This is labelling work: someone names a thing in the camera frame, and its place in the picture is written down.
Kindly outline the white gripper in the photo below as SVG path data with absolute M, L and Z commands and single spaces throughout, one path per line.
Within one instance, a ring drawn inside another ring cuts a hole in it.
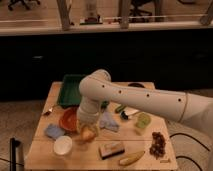
M 87 124 L 84 122 L 81 122 L 80 120 L 77 121 L 77 131 L 81 135 L 81 131 L 84 127 L 88 127 L 91 131 L 95 133 L 95 137 L 98 135 L 98 127 L 96 124 Z

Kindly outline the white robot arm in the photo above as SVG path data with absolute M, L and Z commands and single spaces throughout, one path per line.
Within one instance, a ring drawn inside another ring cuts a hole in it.
M 175 122 L 192 123 L 213 138 L 213 98 L 176 91 L 122 86 L 111 82 L 110 74 L 99 69 L 79 84 L 82 96 L 77 118 L 95 124 L 103 101 L 126 105 Z

